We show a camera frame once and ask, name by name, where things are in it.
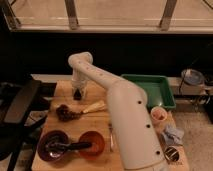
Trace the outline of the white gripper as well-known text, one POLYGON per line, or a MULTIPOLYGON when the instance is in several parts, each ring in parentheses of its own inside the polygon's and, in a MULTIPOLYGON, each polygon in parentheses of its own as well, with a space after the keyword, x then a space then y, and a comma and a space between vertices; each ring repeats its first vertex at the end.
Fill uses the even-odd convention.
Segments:
POLYGON ((71 83, 73 87, 73 91, 79 91, 81 95, 84 95, 86 90, 86 85, 88 82, 88 77, 82 74, 79 71, 74 71, 71 76, 71 83))

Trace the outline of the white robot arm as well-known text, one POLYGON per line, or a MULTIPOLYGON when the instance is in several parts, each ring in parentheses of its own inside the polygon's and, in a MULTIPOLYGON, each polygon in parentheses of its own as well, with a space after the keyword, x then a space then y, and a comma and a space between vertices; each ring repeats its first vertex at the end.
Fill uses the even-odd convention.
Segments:
POLYGON ((146 108, 146 92, 92 64, 89 52, 68 58, 76 88, 89 78, 107 90, 107 108, 125 171, 170 171, 146 108))

